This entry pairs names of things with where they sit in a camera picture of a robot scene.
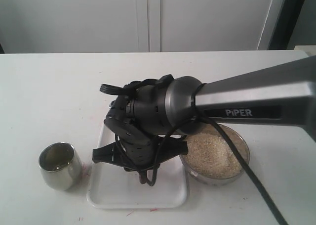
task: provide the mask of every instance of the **metal cup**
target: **metal cup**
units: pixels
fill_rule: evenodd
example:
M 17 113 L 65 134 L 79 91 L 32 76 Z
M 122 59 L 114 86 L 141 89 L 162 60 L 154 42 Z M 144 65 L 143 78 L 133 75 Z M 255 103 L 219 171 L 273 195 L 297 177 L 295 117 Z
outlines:
M 48 146 L 39 156 L 39 167 L 46 184 L 66 190 L 80 179 L 82 166 L 74 147 L 66 142 Z

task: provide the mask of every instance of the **red stain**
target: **red stain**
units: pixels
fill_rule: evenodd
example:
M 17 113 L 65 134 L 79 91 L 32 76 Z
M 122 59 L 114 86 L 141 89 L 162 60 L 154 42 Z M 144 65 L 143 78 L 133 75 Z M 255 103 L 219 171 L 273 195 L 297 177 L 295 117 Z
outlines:
M 131 215 L 132 213 L 134 213 L 134 211 L 133 212 L 131 212 L 131 213 L 129 213 L 128 215 L 126 215 L 126 216 L 129 216 L 129 215 Z

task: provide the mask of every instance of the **white wall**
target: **white wall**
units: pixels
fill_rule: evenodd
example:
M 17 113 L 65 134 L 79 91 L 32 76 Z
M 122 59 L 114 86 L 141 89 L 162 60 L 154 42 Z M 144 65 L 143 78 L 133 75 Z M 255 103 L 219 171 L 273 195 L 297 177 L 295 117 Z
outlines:
M 275 18 L 269 23 L 273 26 L 264 38 L 270 39 L 283 0 L 276 2 L 272 10 Z M 161 0 L 161 49 L 255 50 L 271 3 L 272 0 Z
M 316 45 L 316 0 L 305 0 L 288 49 L 296 45 Z
M 8 53 L 138 52 L 136 1 L 0 0 L 0 43 Z

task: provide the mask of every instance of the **piper logo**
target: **piper logo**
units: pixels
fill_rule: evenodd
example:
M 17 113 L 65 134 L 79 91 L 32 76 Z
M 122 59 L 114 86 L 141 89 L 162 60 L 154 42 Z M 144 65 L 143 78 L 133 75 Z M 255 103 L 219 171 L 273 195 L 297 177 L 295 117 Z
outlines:
M 252 116 L 250 109 L 226 109 L 227 116 Z

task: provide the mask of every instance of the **white tray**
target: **white tray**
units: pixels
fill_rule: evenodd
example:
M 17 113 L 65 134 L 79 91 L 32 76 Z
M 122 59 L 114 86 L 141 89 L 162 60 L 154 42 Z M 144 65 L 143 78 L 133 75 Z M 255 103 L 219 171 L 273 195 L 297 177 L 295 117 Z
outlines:
M 114 134 L 103 125 L 98 147 L 111 142 Z M 136 172 L 102 162 L 93 164 L 87 200 L 100 209 L 154 209 L 178 207 L 187 195 L 186 174 L 176 157 L 161 164 L 153 187 L 140 184 Z

